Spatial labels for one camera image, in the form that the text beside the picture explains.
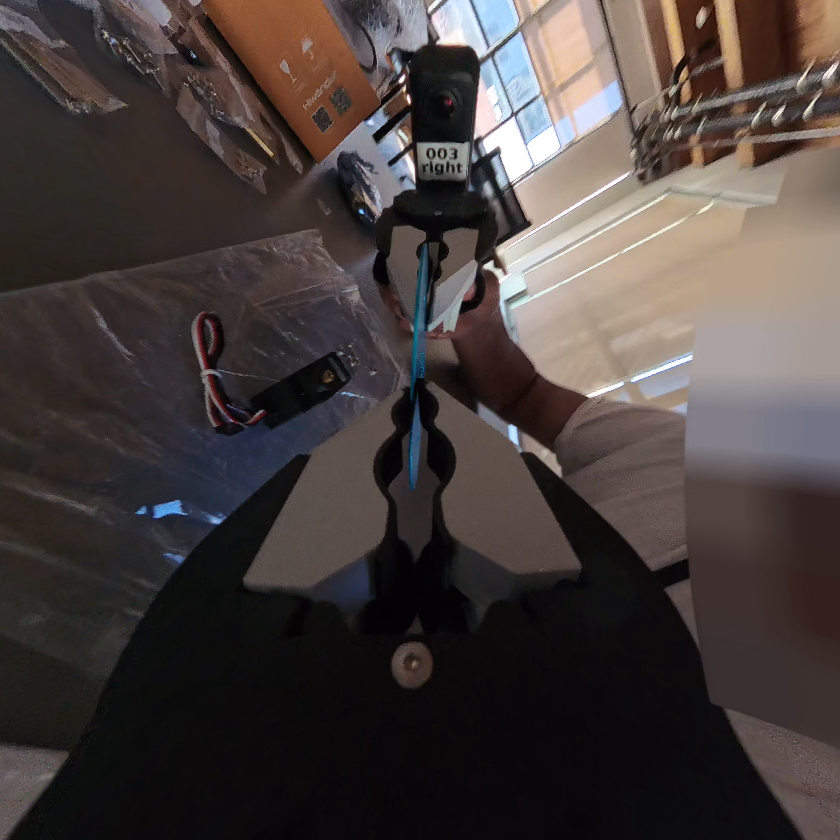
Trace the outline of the black pipe bundle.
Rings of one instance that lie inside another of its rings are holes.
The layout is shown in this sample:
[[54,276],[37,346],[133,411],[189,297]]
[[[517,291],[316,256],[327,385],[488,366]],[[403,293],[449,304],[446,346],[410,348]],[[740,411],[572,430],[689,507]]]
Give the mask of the black pipe bundle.
[[838,55],[782,77],[684,99],[690,81],[721,65],[721,59],[686,65],[675,82],[631,109],[630,158],[641,183],[663,177],[677,153],[838,138]]

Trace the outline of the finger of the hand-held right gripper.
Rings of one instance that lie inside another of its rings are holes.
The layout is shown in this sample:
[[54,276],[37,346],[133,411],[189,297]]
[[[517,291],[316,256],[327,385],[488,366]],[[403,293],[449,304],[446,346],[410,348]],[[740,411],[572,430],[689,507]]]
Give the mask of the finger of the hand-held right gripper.
[[426,243],[427,232],[407,224],[385,224],[384,304],[404,329],[413,329],[417,306],[418,250]]
[[476,248],[479,230],[460,227],[443,234],[432,268],[427,329],[429,332],[453,332],[462,305],[476,283],[478,261]]

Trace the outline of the large paned window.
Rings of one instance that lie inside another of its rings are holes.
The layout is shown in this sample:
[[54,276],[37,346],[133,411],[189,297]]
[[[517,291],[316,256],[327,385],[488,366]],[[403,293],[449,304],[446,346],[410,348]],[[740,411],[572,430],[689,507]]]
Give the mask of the large paned window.
[[626,103],[599,1],[426,2],[437,42],[480,63],[476,138],[519,182]]

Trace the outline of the orange cardboard box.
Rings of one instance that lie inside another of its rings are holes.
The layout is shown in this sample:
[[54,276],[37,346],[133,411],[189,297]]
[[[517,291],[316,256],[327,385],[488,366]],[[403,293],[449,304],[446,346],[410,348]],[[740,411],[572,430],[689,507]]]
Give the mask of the orange cardboard box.
[[321,1],[205,1],[206,14],[316,162],[381,104]]

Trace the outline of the small dark plastic bag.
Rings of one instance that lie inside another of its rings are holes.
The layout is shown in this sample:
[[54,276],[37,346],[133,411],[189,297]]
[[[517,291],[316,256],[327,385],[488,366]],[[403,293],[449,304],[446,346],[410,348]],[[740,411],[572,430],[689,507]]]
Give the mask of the small dark plastic bag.
[[382,215],[382,194],[375,184],[374,165],[356,151],[342,151],[337,158],[339,189],[351,214],[361,224],[373,228]]

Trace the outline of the black metal rack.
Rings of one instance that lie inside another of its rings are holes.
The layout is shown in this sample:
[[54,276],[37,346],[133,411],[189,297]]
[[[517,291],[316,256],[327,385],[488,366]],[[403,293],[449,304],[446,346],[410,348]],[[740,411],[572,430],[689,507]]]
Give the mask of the black metal rack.
[[474,158],[470,170],[471,190],[483,197],[496,219],[496,245],[519,236],[529,229],[531,222],[518,200],[515,188],[496,148]]

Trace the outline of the person's right forearm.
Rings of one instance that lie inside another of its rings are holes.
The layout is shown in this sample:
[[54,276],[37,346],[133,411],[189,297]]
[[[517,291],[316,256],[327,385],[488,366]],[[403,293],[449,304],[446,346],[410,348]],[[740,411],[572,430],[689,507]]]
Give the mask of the person's right forearm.
[[546,448],[557,438],[588,397],[556,385],[536,371],[517,378],[497,413]]

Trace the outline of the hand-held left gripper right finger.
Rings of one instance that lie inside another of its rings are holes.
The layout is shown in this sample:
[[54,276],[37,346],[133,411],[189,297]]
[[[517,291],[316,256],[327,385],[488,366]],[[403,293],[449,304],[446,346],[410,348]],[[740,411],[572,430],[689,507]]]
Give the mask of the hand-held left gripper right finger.
[[448,582],[465,599],[467,626],[498,602],[576,583],[581,562],[515,445],[437,385],[427,393],[430,455],[433,433],[443,438]]

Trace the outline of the clear plastic bag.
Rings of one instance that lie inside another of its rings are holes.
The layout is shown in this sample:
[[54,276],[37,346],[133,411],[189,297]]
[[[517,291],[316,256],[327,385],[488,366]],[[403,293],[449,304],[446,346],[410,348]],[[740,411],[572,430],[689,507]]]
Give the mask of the clear plastic bag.
[[[276,430],[218,434],[202,311],[240,405],[331,351],[351,382]],[[406,382],[317,230],[17,292],[1,315],[2,633],[94,676],[214,526]]]

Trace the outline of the blue round metal plate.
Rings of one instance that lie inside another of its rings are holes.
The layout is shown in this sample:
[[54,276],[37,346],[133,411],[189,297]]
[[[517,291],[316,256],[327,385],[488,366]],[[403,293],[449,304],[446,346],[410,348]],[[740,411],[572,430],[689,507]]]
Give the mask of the blue round metal plate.
[[416,298],[413,320],[413,347],[411,355],[411,424],[408,431],[407,470],[408,486],[411,491],[417,487],[420,458],[423,445],[423,424],[419,405],[419,386],[425,380],[427,312],[429,307],[430,268],[429,243],[423,242],[419,249],[416,273]]

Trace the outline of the person's right hand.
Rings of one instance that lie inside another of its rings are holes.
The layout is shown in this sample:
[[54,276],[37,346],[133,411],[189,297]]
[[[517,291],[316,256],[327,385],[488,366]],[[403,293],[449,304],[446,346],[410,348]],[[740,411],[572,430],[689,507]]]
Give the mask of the person's right hand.
[[425,334],[427,378],[470,408],[479,404],[505,416],[537,379],[537,372],[511,338],[501,311],[497,276],[483,269],[467,291],[479,306],[458,317],[455,330]]

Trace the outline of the pile of small screw bags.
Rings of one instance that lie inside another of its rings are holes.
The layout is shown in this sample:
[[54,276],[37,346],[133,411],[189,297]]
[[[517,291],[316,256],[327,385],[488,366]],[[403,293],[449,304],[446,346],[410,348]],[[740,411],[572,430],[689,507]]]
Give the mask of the pile of small screw bags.
[[[203,2],[73,4],[89,13],[99,47],[170,98],[195,136],[240,181],[265,195],[267,167],[223,127],[246,137],[273,164],[284,153],[303,174],[299,154],[211,34]],[[51,27],[41,2],[1,2],[1,41],[2,51],[68,112],[107,114],[127,108]]]

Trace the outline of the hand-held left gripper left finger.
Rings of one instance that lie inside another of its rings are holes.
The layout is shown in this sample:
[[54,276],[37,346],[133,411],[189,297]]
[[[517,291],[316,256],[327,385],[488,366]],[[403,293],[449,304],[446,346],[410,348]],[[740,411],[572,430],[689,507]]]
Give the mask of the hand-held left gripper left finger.
[[312,451],[244,575],[247,592],[330,603],[364,632],[415,624],[414,558],[390,493],[408,397],[393,393]]

